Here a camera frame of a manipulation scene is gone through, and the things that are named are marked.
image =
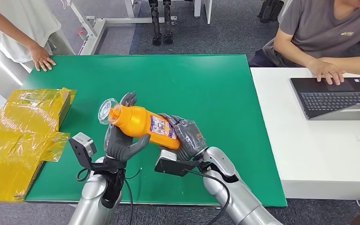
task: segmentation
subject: gray t-shirt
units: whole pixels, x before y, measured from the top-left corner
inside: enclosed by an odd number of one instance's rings
[[[293,44],[315,58],[340,57],[348,48],[360,45],[360,8],[338,20],[334,0],[293,0],[279,27],[293,35]],[[263,51],[278,67],[300,67],[274,50],[274,39]]]

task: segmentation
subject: cable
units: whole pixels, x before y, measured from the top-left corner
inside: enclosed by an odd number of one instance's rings
[[[358,204],[358,206],[360,207],[360,202],[357,200],[357,204]]]
[[[133,219],[133,196],[132,196],[132,190],[130,189],[129,183],[126,179],[124,179],[125,184],[127,186],[127,190],[129,191],[129,198],[130,198],[130,222],[129,224],[132,224]]]
[[[82,179],[79,178],[79,176],[80,176],[80,175],[83,173],[83,171],[85,171],[85,170],[87,170],[85,177],[82,178]],[[82,182],[82,181],[85,181],[86,179],[88,179],[89,176],[90,176],[90,170],[89,170],[89,169],[86,169],[86,168],[83,168],[83,169],[81,169],[81,170],[78,172],[78,174],[76,175],[76,180],[79,181],[79,182]]]
[[[140,168],[139,168],[139,171],[137,171],[137,173],[136,173],[134,176],[129,177],[129,178],[125,177],[125,179],[130,180],[130,179],[135,178],[137,175],[139,175],[139,173],[140,173],[140,171],[141,171],[142,169],[143,169],[143,168],[142,168],[142,167],[140,167]]]
[[[230,190],[228,189],[228,187],[225,185],[224,182],[222,182],[221,180],[217,179],[216,177],[212,177],[212,176],[209,176],[209,175],[206,175],[206,174],[203,174],[203,173],[200,173],[200,172],[195,172],[195,171],[192,171],[192,170],[187,170],[187,172],[190,172],[190,173],[193,173],[195,175],[199,175],[199,176],[203,176],[203,177],[207,177],[207,178],[210,178],[210,179],[213,179],[217,182],[219,182],[221,185],[223,185],[223,187],[225,188],[225,190],[227,191],[227,201],[225,202],[224,206],[221,208],[219,214],[213,218],[213,220],[211,220],[208,225],[212,225],[214,224],[220,217],[222,217],[225,213],[225,210],[227,209],[227,206],[228,204],[230,203]]]

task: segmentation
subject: floor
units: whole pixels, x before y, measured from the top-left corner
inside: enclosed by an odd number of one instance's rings
[[[59,0],[48,0],[62,24],[62,29],[75,52],[82,46],[76,33],[80,23],[70,8],[63,9]],[[125,17],[123,0],[78,0],[85,15]],[[252,57],[274,37],[277,23],[262,24],[256,15],[261,0],[213,1],[211,25],[193,17],[192,2],[174,2],[172,15],[178,16],[173,26],[172,45],[153,46],[152,25],[116,25],[107,28],[99,54],[183,54],[183,53],[244,53]],[[149,16],[146,2],[140,4],[139,16]],[[65,204],[0,203],[0,225],[65,225],[74,207]],[[120,206],[112,225],[129,223],[129,206]],[[268,209],[285,225],[346,225],[360,213],[355,201],[288,199],[287,208]],[[136,206],[134,225],[203,225],[215,217],[215,208]],[[232,224],[226,215],[217,224]]]

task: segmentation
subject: bottle label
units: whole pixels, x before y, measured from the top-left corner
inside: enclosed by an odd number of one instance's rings
[[[166,135],[173,139],[177,138],[170,123],[156,116],[151,116],[150,131],[159,135]]]

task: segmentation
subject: white shirt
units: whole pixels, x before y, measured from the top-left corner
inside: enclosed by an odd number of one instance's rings
[[[61,28],[44,0],[0,0],[0,13],[42,47]],[[15,62],[32,60],[26,47],[1,31],[0,50]]]

